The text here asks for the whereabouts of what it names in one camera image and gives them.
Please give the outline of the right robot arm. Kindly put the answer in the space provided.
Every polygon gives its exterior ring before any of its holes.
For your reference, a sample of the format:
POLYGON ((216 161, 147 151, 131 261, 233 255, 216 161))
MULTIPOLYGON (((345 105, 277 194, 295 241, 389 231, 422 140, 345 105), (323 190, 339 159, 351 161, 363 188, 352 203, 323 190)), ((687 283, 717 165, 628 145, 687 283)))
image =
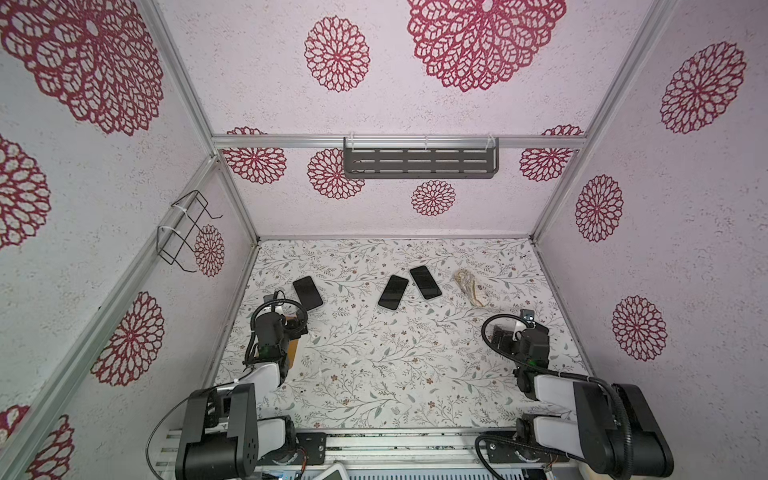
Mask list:
POLYGON ((483 342, 513 362, 517 387, 528 399, 560 406, 573 417, 525 414, 513 434, 482 434, 477 446, 506 444, 528 462, 578 461, 612 479, 671 476, 672 450, 638 386, 552 370, 548 328, 522 318, 506 328, 502 318, 494 315, 482 325, 483 342))

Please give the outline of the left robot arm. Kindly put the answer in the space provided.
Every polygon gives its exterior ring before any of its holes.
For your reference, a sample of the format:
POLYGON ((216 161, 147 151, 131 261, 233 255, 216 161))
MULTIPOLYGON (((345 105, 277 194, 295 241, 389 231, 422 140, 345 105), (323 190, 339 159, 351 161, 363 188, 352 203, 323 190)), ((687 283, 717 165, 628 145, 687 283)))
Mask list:
POLYGON ((324 462, 325 434, 300 435, 290 416, 259 414, 265 396, 287 379, 314 307, 276 292, 252 312, 241 376, 196 390, 181 403, 176 479, 247 479, 259 467, 296 465, 305 471, 324 462))

